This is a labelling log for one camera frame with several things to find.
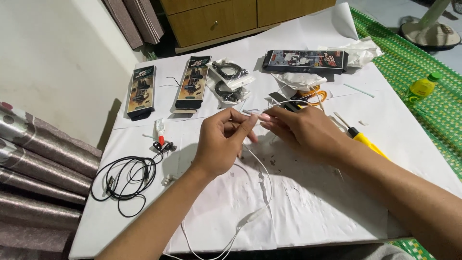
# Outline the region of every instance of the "green woven mat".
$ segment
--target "green woven mat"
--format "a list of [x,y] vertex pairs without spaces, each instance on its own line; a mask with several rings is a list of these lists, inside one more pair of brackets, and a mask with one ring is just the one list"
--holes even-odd
[[[462,181],[462,76],[360,11],[351,8],[351,14],[359,37],[371,36],[385,53],[374,64],[398,95],[431,72],[443,75],[435,91],[411,112]],[[434,259],[414,239],[391,244],[418,260]]]

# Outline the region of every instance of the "curtain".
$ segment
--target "curtain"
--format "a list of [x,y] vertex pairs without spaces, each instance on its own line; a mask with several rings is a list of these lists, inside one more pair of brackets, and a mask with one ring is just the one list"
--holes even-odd
[[132,49],[157,44],[164,30],[149,0],[104,0],[115,23]]
[[60,259],[101,151],[0,103],[0,259]]

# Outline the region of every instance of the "yellow screwdriver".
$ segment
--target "yellow screwdriver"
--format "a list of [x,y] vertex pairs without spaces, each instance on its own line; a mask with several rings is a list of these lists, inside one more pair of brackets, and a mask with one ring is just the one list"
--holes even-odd
[[356,140],[356,141],[359,141],[359,142],[362,142],[363,144],[367,145],[369,148],[371,148],[372,150],[374,150],[376,153],[380,154],[381,156],[385,157],[388,159],[388,157],[386,155],[384,155],[380,150],[379,148],[377,148],[377,146],[375,146],[375,144],[371,143],[369,141],[369,139],[367,139],[367,137],[364,136],[363,133],[360,133],[358,130],[356,130],[356,128],[354,127],[350,127],[346,122],[345,120],[343,120],[343,118],[337,113],[337,112],[334,112],[334,115],[336,115],[347,127],[348,127],[348,133],[350,133],[350,135],[353,137],[353,140]]

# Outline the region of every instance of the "cabinet drawer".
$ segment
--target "cabinet drawer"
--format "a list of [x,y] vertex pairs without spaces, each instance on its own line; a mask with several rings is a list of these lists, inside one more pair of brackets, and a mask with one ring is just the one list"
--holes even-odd
[[256,0],[226,0],[169,15],[181,47],[228,36],[257,27]]
[[162,6],[166,14],[174,14],[222,1],[225,0],[162,0]]
[[257,0],[258,27],[272,25],[326,9],[335,0]]

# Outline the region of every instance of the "table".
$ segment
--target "table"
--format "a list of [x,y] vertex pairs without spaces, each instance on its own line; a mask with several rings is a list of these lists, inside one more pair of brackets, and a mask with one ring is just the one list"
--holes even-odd
[[[228,56],[243,68],[252,69],[256,78],[248,85],[252,95],[235,108],[261,109],[268,106],[264,99],[267,94],[279,89],[272,75],[260,70],[267,50],[342,46],[355,39],[357,35],[348,5],[342,4],[283,23],[257,36],[193,55],[212,55],[216,59]],[[165,190],[160,184],[164,176],[184,173],[194,157],[203,118],[221,107],[211,93],[206,93],[202,108],[191,119],[171,115],[177,87],[168,86],[174,85],[174,80],[166,77],[180,79],[183,65],[190,56],[176,56],[136,66],[157,66],[156,112],[148,119],[131,122],[124,118],[122,108],[101,160],[101,166],[104,166],[128,155],[152,156],[152,142],[142,134],[152,134],[155,119],[169,118],[165,138],[173,141],[179,149],[169,153],[159,165],[159,176],[144,193],[147,205]],[[373,92],[376,97],[345,89],[342,83]],[[373,63],[354,74],[336,75],[333,82],[325,84],[334,95],[324,102],[327,115],[332,116],[334,111],[339,111],[393,162],[462,198],[461,183]],[[369,126],[357,124],[359,120]],[[407,234],[384,207],[362,193],[345,174],[342,179],[329,166],[305,163],[260,126],[254,131],[259,136],[259,143],[250,148],[270,171],[274,184],[273,200],[258,221],[241,230],[232,250],[380,241]],[[204,190],[186,216],[188,238],[194,251],[222,250],[234,235],[236,223],[264,205],[268,180],[259,174],[259,165],[248,151],[244,150],[243,157],[236,160],[228,173],[218,177]],[[122,210],[136,212],[141,203],[136,199],[122,203]],[[100,203],[89,198],[70,259],[94,257],[133,220],[117,212],[116,201]],[[189,252],[180,229],[173,235],[165,252]]]

